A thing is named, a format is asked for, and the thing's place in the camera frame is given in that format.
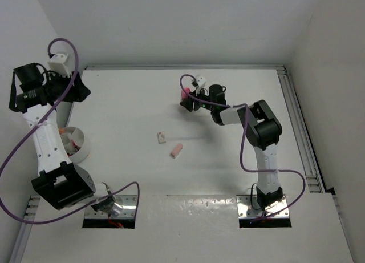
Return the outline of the white eraser with label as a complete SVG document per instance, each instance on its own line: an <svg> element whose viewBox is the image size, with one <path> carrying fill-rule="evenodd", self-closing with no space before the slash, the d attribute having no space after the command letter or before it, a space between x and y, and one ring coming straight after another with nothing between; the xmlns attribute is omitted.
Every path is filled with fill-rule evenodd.
<svg viewBox="0 0 365 263"><path fill-rule="evenodd" d="M160 132L157 133L157 138L158 138L159 144L165 144L166 143L165 133L163 131L160 131Z"/></svg>

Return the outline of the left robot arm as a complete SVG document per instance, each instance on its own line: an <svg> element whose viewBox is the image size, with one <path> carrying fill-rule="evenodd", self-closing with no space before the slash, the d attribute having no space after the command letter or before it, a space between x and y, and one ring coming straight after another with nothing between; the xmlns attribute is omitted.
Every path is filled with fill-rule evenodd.
<svg viewBox="0 0 365 263"><path fill-rule="evenodd" d="M57 210L89 203L95 211L114 215L115 198L105 183L95 184L90 174L73 163L64 148L56 122L55 104L67 87L66 101L80 102L90 91L79 74L71 78L55 71L40 72L39 63L13 70L9 109L19 112L33 130L38 158L38 175L32 179L34 191Z"/></svg>

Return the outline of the red pen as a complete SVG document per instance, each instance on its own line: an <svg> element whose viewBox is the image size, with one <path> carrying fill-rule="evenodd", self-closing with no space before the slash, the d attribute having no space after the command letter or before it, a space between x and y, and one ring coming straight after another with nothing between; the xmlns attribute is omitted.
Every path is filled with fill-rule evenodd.
<svg viewBox="0 0 365 263"><path fill-rule="evenodd" d="M73 145L73 147L74 147L75 149L79 149L79 147L76 145L76 143L75 143L73 140L71 140L71 143L72 143L72 145Z"/></svg>

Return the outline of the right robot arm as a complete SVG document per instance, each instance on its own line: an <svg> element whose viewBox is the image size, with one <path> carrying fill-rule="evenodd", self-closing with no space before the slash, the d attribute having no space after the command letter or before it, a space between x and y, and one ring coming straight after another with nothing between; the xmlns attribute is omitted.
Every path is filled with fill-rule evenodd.
<svg viewBox="0 0 365 263"><path fill-rule="evenodd" d="M254 148L259 170L257 203L261 210L265 210L283 196L277 169L277 145L282 126L265 100L259 100L249 107L231 107L226 104L225 90L219 84L210 86L208 94L200 88L194 91L183 88L180 105L189 112L199 108L209 110L213 121L220 126L242 125L244 137Z"/></svg>

